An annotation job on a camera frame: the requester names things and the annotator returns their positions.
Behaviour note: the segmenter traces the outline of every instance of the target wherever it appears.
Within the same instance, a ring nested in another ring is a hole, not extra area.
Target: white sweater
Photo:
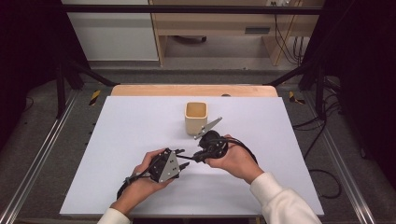
[[[309,205],[292,189],[282,188],[270,173],[259,175],[250,191],[262,205],[262,215],[269,224],[321,223]],[[121,212],[108,208],[99,224],[129,224]]]

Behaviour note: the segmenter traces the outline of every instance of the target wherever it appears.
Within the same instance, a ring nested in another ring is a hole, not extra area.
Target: yellow cup
[[[188,102],[184,117],[187,134],[198,134],[207,124],[207,104],[205,102]]]

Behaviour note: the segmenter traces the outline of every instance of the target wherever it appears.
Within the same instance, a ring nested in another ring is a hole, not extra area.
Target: person's left hand
[[[163,151],[164,149],[159,149],[146,153],[142,163],[134,168],[133,174],[142,173],[145,171],[149,167],[151,160]],[[113,204],[111,204],[110,207],[122,212],[125,216],[128,216],[131,210],[134,209],[138,204],[145,201],[149,195],[165,188],[173,180],[174,179],[169,179],[163,183],[156,183],[149,177],[139,178],[130,186],[128,186],[121,196]]]

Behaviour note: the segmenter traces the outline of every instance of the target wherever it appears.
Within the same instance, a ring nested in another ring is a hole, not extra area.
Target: yellow and black tape
[[[95,91],[95,92],[93,93],[92,98],[91,98],[91,100],[90,100],[90,105],[95,105],[96,100],[97,100],[98,97],[99,97],[99,94],[100,94],[100,91]]]
[[[289,101],[292,102],[292,103],[297,103],[297,104],[300,104],[300,105],[305,105],[305,100],[297,100],[297,99],[294,97],[294,93],[293,93],[292,91],[289,91]]]

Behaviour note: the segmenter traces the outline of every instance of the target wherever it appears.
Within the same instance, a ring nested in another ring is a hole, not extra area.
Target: white cabinet
[[[64,4],[147,5],[147,0],[62,0]],[[68,13],[88,61],[158,61],[148,13]]]

